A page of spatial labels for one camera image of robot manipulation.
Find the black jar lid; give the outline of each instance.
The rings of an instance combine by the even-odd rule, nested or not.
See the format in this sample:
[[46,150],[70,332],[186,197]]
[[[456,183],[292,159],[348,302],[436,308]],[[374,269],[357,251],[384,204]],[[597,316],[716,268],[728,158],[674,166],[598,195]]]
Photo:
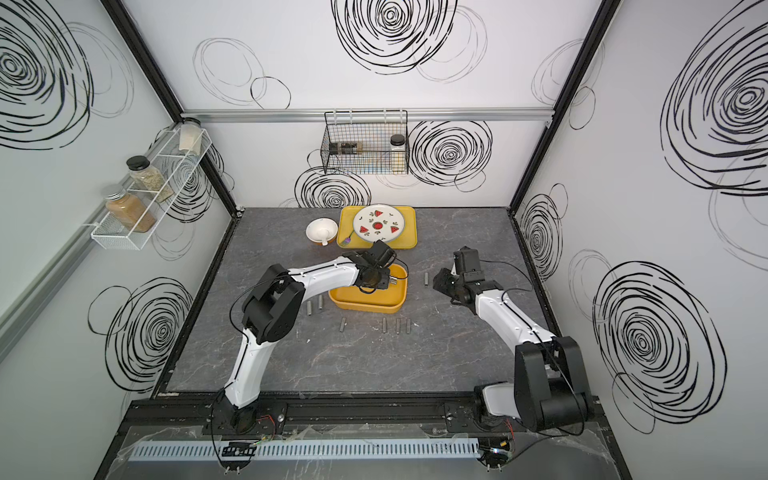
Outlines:
[[125,164],[131,170],[143,170],[149,167],[149,160],[144,155],[136,155],[125,161]]
[[406,144],[406,136],[401,134],[394,134],[389,138],[389,143],[395,147]]

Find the black wire basket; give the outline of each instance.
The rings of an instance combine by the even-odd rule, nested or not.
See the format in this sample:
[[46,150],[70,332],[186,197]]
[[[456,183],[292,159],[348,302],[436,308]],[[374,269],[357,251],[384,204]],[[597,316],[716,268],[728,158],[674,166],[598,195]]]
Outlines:
[[327,111],[320,156],[325,173],[407,174],[408,112],[405,110]]

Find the white robotic arm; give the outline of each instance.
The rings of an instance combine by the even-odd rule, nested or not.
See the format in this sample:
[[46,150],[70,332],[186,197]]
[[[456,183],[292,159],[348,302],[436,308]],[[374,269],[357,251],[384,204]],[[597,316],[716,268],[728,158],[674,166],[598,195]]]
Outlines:
[[[346,253],[330,262],[286,270],[273,265],[243,302],[243,342],[225,392],[236,409],[260,394],[261,379],[276,343],[296,321],[305,299],[342,286],[386,289],[394,252],[381,241],[365,252]],[[578,345],[539,326],[486,280],[477,250],[454,252],[453,271],[433,280],[451,303],[468,307],[487,322],[515,354],[515,381],[475,389],[484,413],[512,416],[533,430],[585,420],[594,409]],[[548,378],[546,369],[560,376]]]
[[342,286],[385,289],[393,257],[392,249],[376,242],[362,255],[352,252],[307,268],[271,266],[243,302],[243,340],[225,388],[230,403],[240,408],[257,399],[272,351],[293,328],[304,300]]

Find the glass jar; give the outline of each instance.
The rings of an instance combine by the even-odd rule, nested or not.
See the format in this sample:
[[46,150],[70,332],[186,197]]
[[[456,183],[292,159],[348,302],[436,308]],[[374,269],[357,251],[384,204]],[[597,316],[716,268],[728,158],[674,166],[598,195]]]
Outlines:
[[185,118],[179,132],[179,150],[190,155],[200,155],[203,129],[196,118]]
[[406,172],[406,136],[394,134],[389,138],[389,168],[393,174]]
[[154,216],[141,203],[139,197],[129,194],[121,185],[108,185],[101,189],[101,195],[107,201],[107,210],[112,212],[125,228],[129,230],[133,228],[134,232],[144,233],[154,225]]
[[131,178],[136,180],[143,190],[150,192],[159,192],[157,202],[164,202],[174,195],[174,190],[170,185],[165,184],[165,177],[160,171],[149,164],[149,160],[144,155],[136,155],[129,158],[126,162],[130,170]]

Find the gray countertop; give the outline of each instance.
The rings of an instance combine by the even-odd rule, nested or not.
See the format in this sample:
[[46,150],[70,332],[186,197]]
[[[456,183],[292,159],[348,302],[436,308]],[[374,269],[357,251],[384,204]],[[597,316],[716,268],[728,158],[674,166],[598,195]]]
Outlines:
[[[261,278],[273,263],[286,268],[311,266],[348,251],[321,247],[304,235],[319,217],[338,221],[340,210],[250,208],[245,211],[224,255],[213,286],[192,329],[168,384],[168,391],[215,391],[232,371],[240,334],[228,319],[232,302]],[[324,294],[323,310],[313,298],[293,331],[275,348],[261,383],[262,391],[290,392],[453,392],[483,383],[511,380],[513,354],[493,329],[472,312],[451,306],[434,291],[431,278],[452,264],[453,252],[464,245],[487,260],[504,260],[527,271],[511,223],[503,208],[417,208],[419,242],[398,250],[410,270],[408,296],[401,310],[381,313],[341,310]],[[529,282],[508,265],[484,263],[485,277],[505,288],[530,289]],[[430,286],[424,286],[429,272]],[[536,295],[510,292],[512,300],[534,321],[546,325]],[[240,303],[233,318],[240,326]],[[344,332],[339,331],[346,317]],[[395,333],[396,318],[412,321],[406,334]]]

